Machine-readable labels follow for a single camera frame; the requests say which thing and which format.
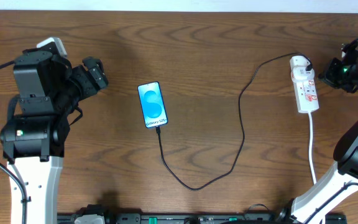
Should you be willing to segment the blue screen Galaxy smartphone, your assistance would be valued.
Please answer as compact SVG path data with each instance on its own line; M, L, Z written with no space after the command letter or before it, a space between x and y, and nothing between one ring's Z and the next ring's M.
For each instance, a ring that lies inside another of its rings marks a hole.
M151 82L137 87L146 128L155 128L168 123L159 82Z

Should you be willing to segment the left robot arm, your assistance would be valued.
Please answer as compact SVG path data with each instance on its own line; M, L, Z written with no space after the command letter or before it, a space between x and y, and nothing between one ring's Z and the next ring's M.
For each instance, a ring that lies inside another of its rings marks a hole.
M19 95L9 103L0 139L11 187L25 191L12 202L12 223L56 223L58 182L63 168L68 116L78 103L108 86L103 63L86 57L72 67L53 49L30 49L14 60Z

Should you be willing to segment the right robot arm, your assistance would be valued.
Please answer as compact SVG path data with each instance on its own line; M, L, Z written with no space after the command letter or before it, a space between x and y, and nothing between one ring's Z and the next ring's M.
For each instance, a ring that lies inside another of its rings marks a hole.
M347 93L358 90L358 41L342 46L341 58L333 58L319 80ZM346 197L358 191L358 120L336 144L334 162L312 188L293 199L276 223L321 223Z

